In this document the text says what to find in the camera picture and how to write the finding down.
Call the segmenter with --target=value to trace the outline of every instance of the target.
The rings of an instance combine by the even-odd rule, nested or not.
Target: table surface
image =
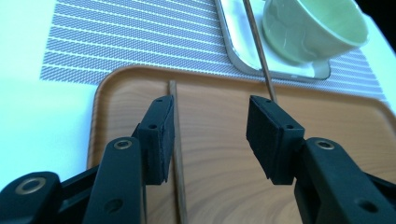
[[[45,0],[0,2],[0,189],[34,171],[65,180],[86,167],[97,86],[39,79],[54,6]],[[395,111],[395,54],[365,19],[371,39],[361,51]]]

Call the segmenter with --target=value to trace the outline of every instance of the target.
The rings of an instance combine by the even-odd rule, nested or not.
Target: mounting hole
[[[322,149],[326,149],[326,150],[334,149],[334,145],[331,142],[325,140],[318,140],[317,142],[315,142],[315,144]]]
[[[129,140],[120,140],[114,144],[115,149],[125,149],[132,145],[132,142]]]
[[[16,188],[15,192],[20,195],[34,193],[46,185],[46,178],[32,177],[23,180]]]
[[[370,213],[376,213],[378,212],[378,208],[375,206],[375,204],[373,204],[370,201],[367,201],[365,199],[357,199],[355,200],[355,203],[362,209],[364,209],[367,212]]]
[[[113,199],[105,204],[105,212],[108,214],[115,213],[122,208],[123,202],[121,199]]]

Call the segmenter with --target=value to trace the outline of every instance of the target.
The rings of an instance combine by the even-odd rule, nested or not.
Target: white stripe
[[[224,47],[224,45],[222,45],[222,44],[216,44],[216,43],[207,42],[207,41],[203,41],[203,40],[191,39],[191,38],[180,36],[180,35],[163,34],[163,33],[160,33],[160,32],[151,31],[151,30],[147,30],[147,29],[142,29],[142,28],[139,28],[139,27],[133,27],[133,26],[127,26],[127,25],[122,25],[122,24],[116,24],[116,23],[107,22],[107,21],[96,21],[96,20],[91,20],[91,19],[86,19],[86,18],[81,18],[81,17],[76,17],[76,16],[64,15],[64,14],[61,14],[61,13],[54,13],[54,15],[61,16],[61,17],[66,17],[66,18],[71,18],[71,19],[76,19],[76,20],[81,20],[81,21],[91,21],[91,22],[96,22],[96,23],[101,23],[101,24],[106,24],[106,25],[119,26],[119,27],[122,27],[122,28],[128,28],[128,29],[133,29],[133,30],[138,30],[138,31],[145,31],[145,32],[156,34],[156,35],[171,36],[171,37],[175,37],[175,38],[179,38],[179,39],[185,39],[185,40],[190,40],[190,41],[194,41],[194,42],[200,42],[200,43],[204,43],[204,44],[208,44],[208,45],[215,45],[215,46]]]
[[[207,17],[199,16],[199,15],[196,15],[196,14],[193,14],[193,13],[176,10],[176,9],[173,9],[173,8],[170,8],[170,7],[164,7],[164,6],[155,5],[155,4],[152,4],[152,3],[148,3],[146,1],[137,1],[137,0],[132,0],[132,1],[133,2],[137,2],[137,3],[141,3],[141,4],[145,4],[145,5],[149,5],[151,7],[159,7],[159,8],[167,9],[167,10],[170,10],[170,11],[175,11],[177,13],[182,13],[182,14],[186,14],[186,15],[189,15],[189,16],[193,16],[193,17],[199,17],[199,18],[202,18],[202,19],[205,19],[205,20],[209,20],[209,21],[219,21],[219,20],[213,20],[213,19],[210,19],[210,18],[207,18]]]
[[[169,47],[169,48],[186,49],[186,50],[198,51],[198,52],[203,52],[203,53],[227,56],[227,54],[225,54],[225,53],[218,53],[218,52],[215,52],[215,51],[209,51],[209,50],[204,50],[204,49],[192,49],[192,48],[182,47],[182,46],[179,46],[179,45],[166,44],[166,43],[162,43],[162,42],[158,42],[158,41],[153,41],[153,40],[148,40],[148,39],[140,39],[140,38],[130,37],[130,36],[126,36],[126,35],[113,35],[113,34],[107,34],[107,33],[102,33],[102,32],[97,32],[97,31],[83,30],[83,29],[72,28],[72,27],[61,26],[61,25],[53,25],[53,27],[66,29],[66,30],[79,31],[79,32],[84,32],[84,33],[90,33],[90,34],[96,34],[96,35],[108,35],[108,36],[115,36],[115,37],[120,37],[120,38],[125,38],[125,39],[138,40],[138,41],[142,41],[142,42],[148,42],[148,43],[152,43],[152,44],[158,44],[158,45],[166,46],[166,47]],[[92,42],[77,41],[77,40],[65,39],[65,38],[59,38],[59,37],[53,37],[53,36],[50,36],[49,39],[56,39],[56,40],[61,40],[61,41],[66,41],[66,42],[73,42],[73,43],[86,44],[86,45],[95,45],[95,46],[102,46],[102,47],[110,47],[110,48],[113,48],[113,47],[114,48],[122,48],[121,46],[106,45],[106,44],[95,44],[95,43],[92,43]]]
[[[43,67],[64,68],[64,69],[79,70],[79,71],[90,71],[90,72],[106,72],[106,73],[111,72],[111,70],[106,70],[106,69],[74,67],[74,66],[50,64],[50,63],[43,63]]]
[[[338,76],[338,77],[346,77],[346,78],[353,78],[353,79],[359,79],[359,80],[366,80],[366,81],[378,81],[374,76],[373,77],[359,77],[359,76],[352,76],[351,74],[345,74],[345,73],[338,73],[332,71],[332,76]]]
[[[215,7],[215,4],[210,4],[210,3],[207,3],[207,2],[202,2],[202,1],[198,1],[198,0],[191,0],[192,2],[196,2],[196,3],[200,3],[200,4],[204,4],[204,5],[207,5],[207,6],[210,6],[210,7]]]
[[[176,59],[190,60],[190,61],[195,61],[195,62],[213,63],[213,64],[219,64],[219,65],[233,66],[230,63],[219,63],[219,62],[203,60],[203,59],[195,59],[195,58],[183,57],[183,56],[178,56],[178,55],[164,54],[164,53],[154,52],[154,51],[151,51],[151,50],[130,49],[130,51],[151,53],[151,54],[155,54],[155,55],[161,55],[161,56],[170,57],[170,58],[176,58]],[[86,58],[102,59],[102,60],[108,60],[108,61],[114,61],[114,62],[124,62],[124,63],[134,62],[134,60],[126,60],[126,59],[121,59],[121,58],[109,58],[109,57],[95,56],[95,55],[89,55],[89,54],[72,53],[72,52],[65,52],[65,51],[54,50],[54,49],[46,49],[46,52],[58,53],[58,54],[63,54],[63,55],[86,57]]]
[[[351,73],[355,73],[355,74],[365,74],[365,75],[371,75],[373,72],[371,72],[371,71],[361,71],[361,70],[356,70],[356,69],[351,69],[351,68],[347,68],[347,67],[340,67],[340,66],[337,66],[337,65],[332,65],[331,66],[331,70],[332,70],[332,67],[333,68],[337,68],[337,69],[340,69],[340,70],[344,70],[344,71],[348,71],[348,72],[351,72]]]
[[[102,3],[102,4],[106,4],[106,5],[110,5],[110,6],[113,6],[113,7],[122,7],[122,8],[126,8],[126,9],[131,9],[131,10],[134,10],[134,11],[143,12],[143,13],[147,13],[149,15],[154,15],[154,16],[158,16],[158,17],[164,17],[166,19],[171,19],[171,20],[175,20],[175,21],[182,21],[182,22],[192,23],[194,25],[200,25],[200,26],[204,26],[204,27],[217,29],[217,30],[221,29],[218,26],[206,25],[206,24],[203,24],[203,23],[200,23],[200,22],[195,22],[195,21],[186,21],[186,20],[182,20],[182,19],[179,19],[179,18],[176,18],[176,17],[170,17],[170,16],[166,16],[166,15],[163,15],[163,14],[158,14],[158,13],[155,13],[155,12],[142,10],[142,9],[139,9],[139,8],[126,7],[126,6],[122,6],[122,5],[118,5],[118,4],[114,4],[114,3],[103,2],[103,1],[100,1],[100,0],[92,0],[92,1],[93,2]]]
[[[194,8],[194,9],[197,9],[197,10],[201,10],[201,11],[205,11],[205,12],[210,12],[210,13],[216,14],[216,15],[218,14],[216,11],[206,10],[206,9],[203,9],[203,8],[200,8],[200,7],[193,7],[193,6],[190,6],[190,5],[187,5],[187,4],[182,4],[182,3],[175,2],[175,1],[172,1],[172,0],[166,0],[166,2],[170,2],[170,3],[173,3],[173,4],[177,4],[177,5],[180,5],[180,6],[183,6],[183,7],[190,7],[190,8]]]
[[[147,21],[147,20],[143,20],[143,19],[140,19],[140,18],[125,16],[125,15],[116,14],[116,13],[112,13],[112,12],[107,12],[107,11],[103,11],[103,10],[92,9],[92,8],[87,8],[87,7],[78,7],[78,6],[74,6],[74,5],[70,5],[70,4],[66,4],[66,3],[59,3],[59,4],[60,5],[64,5],[64,6],[68,6],[68,7],[76,7],[76,8],[84,9],[84,10],[87,10],[87,11],[99,12],[99,13],[103,13],[103,14],[107,14],[107,15],[111,15],[111,16],[127,18],[127,19],[131,19],[131,20],[144,21],[144,22],[147,22],[147,23],[155,24],[155,25],[160,25],[160,26],[164,26],[164,27],[170,27],[170,28],[174,28],[174,29],[178,29],[178,30],[182,30],[182,31],[193,32],[193,33],[200,34],[200,35],[209,35],[209,36],[214,36],[214,37],[222,37],[222,35],[212,35],[212,34],[205,33],[205,32],[200,32],[200,31],[196,31],[196,30],[190,30],[190,29],[177,27],[177,26],[173,26],[173,25],[169,25],[169,24],[164,24],[164,23],[160,23],[160,22],[156,22],[156,21]]]

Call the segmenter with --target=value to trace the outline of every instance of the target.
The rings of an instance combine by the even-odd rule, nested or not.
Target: placemat
[[[98,85],[114,69],[131,64],[263,80],[231,64],[212,0],[57,2],[41,79]],[[331,77],[324,81],[274,82],[388,103],[359,49],[330,64]]]

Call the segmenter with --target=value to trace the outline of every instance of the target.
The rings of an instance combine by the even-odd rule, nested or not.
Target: tray rim
[[[119,67],[119,68],[113,70],[109,75],[107,75],[102,80],[102,82],[99,84],[99,86],[95,92],[94,98],[93,98],[92,122],[91,122],[91,128],[90,128],[90,141],[89,141],[89,148],[88,148],[87,168],[92,168],[91,154],[94,153],[92,148],[96,142],[95,127],[97,126],[97,123],[98,123],[98,113],[101,113],[101,111],[98,108],[102,107],[102,104],[103,104],[102,100],[101,100],[101,95],[105,92],[104,90],[106,89],[106,86],[110,85],[111,82],[113,82],[113,79],[120,78],[120,74],[124,74],[124,72],[126,72],[126,71],[130,71],[130,74],[128,74],[127,77],[135,77],[135,76],[131,75],[131,74],[134,74],[134,71],[156,71],[157,73],[165,72],[168,74],[182,73],[183,76],[199,77],[199,78],[204,78],[204,79],[210,78],[210,79],[215,79],[217,81],[228,80],[228,81],[232,81],[235,83],[242,82],[242,83],[246,83],[246,84],[256,84],[256,85],[262,85],[265,88],[265,85],[263,84],[262,81],[244,79],[244,78],[240,78],[240,77],[226,77],[226,76],[197,73],[197,72],[192,72],[192,71],[173,69],[173,68],[164,68],[164,67],[151,66],[151,65],[136,65],[135,64],[135,65],[127,65],[127,66]],[[344,100],[346,100],[348,102],[357,102],[357,103],[359,103],[359,105],[361,105],[361,102],[364,102],[365,105],[367,105],[367,104],[372,105],[377,110],[381,111],[381,113],[384,115],[384,117],[389,121],[389,126],[392,128],[393,133],[396,135],[396,117],[384,103],[382,103],[381,101],[379,101],[375,98],[343,94],[343,93],[331,92],[331,91],[312,90],[312,89],[287,86],[287,85],[282,85],[282,84],[277,84],[277,83],[275,84],[275,87],[276,87],[276,89],[284,89],[287,91],[292,91],[292,90],[304,91],[304,95],[319,93],[319,94],[322,94],[329,98],[343,98]]]

